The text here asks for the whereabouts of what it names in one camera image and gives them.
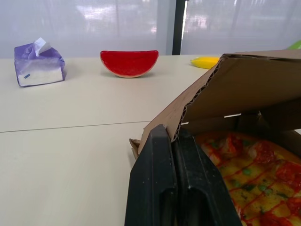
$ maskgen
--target corrugated cardboard edge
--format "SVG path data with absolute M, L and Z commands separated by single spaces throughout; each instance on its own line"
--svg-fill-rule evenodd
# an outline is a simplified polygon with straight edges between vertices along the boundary
M 162 124 L 166 128 L 171 141 L 174 141 L 177 138 L 181 122 L 183 121 L 186 113 L 187 106 L 192 104 L 195 98 L 197 98 L 198 95 L 208 85 L 210 79 L 214 76 L 214 73 L 218 70 L 218 66 L 222 64 L 222 61 L 224 59 L 225 57 L 221 57 L 219 63 L 216 66 L 207 71 L 184 92 L 182 92 L 182 94 L 180 94 L 169 106 L 167 106 L 153 121 L 151 121 L 144 128 L 141 143 L 138 148 L 138 154 L 140 154 L 150 131 L 160 124 Z
M 185 117 L 187 106 L 191 105 L 200 93 L 208 86 L 210 80 L 216 74 L 223 62 L 229 58 L 265 58 L 265 59 L 281 59 L 294 60 L 301 59 L 301 51 L 295 50 L 273 50 L 273 51 L 257 51 L 242 52 L 233 54 L 223 54 L 219 62 L 203 76 L 189 86 L 182 94 L 180 94 L 169 106 L 167 106 L 153 121 L 145 128 L 142 134 L 140 145 L 138 147 L 138 155 L 140 154 L 150 131 L 156 126 L 162 124 L 166 128 L 169 138 L 173 142 L 177 137 Z
M 130 139 L 130 144 L 132 146 L 132 152 L 133 152 L 133 155 L 136 160 L 138 158 L 138 148 L 139 148 L 140 143 L 141 143 L 141 140 Z

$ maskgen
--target watermelon slice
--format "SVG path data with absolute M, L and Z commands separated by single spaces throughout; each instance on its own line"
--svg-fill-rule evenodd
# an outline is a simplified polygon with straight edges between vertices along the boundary
M 101 51 L 103 65 L 122 78 L 136 78 L 147 73 L 156 63 L 158 51 Z

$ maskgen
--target white table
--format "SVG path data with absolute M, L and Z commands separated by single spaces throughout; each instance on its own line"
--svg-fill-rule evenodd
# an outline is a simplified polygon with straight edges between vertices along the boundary
M 0 225 L 121 226 L 146 123 L 0 133 Z
M 137 79 L 98 58 L 65 59 L 66 81 L 30 88 L 0 60 L 0 225 L 123 225 L 128 139 L 206 72 L 192 58 L 160 56 Z
M 99 58 L 67 58 L 66 81 L 20 88 L 14 60 L 0 60 L 0 132 L 151 121 L 207 70 L 195 56 L 160 56 L 137 79 L 112 75 Z

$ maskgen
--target tissue box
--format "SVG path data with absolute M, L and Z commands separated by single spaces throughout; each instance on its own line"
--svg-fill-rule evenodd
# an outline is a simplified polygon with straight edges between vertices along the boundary
M 21 87 L 64 81 L 64 66 L 62 56 L 50 46 L 45 48 L 34 42 L 15 47 L 16 76 Z

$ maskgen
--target pepperoni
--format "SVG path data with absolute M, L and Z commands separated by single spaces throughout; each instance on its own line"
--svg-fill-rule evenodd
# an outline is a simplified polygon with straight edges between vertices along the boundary
M 301 190 L 301 165 L 286 161 L 277 169 L 276 177 L 286 182 L 295 192 Z
M 258 163 L 269 163 L 276 160 L 273 150 L 266 141 L 256 142 L 250 147 L 249 154 Z
M 216 151 L 212 151 L 210 154 L 209 154 L 209 158 L 211 160 L 211 162 L 213 162 L 213 164 L 216 166 L 216 165 L 219 165 L 221 162 L 222 162 L 222 158 L 221 158 L 221 155 L 219 153 L 217 153 Z
M 287 207 L 294 215 L 300 214 L 301 209 L 301 197 L 291 197 L 286 201 Z
M 233 134 L 229 134 L 226 138 L 226 144 L 223 148 L 224 153 L 239 154 L 243 151 L 243 141 Z
M 286 218 L 276 217 L 272 213 L 265 213 L 260 218 L 261 226 L 293 226 Z

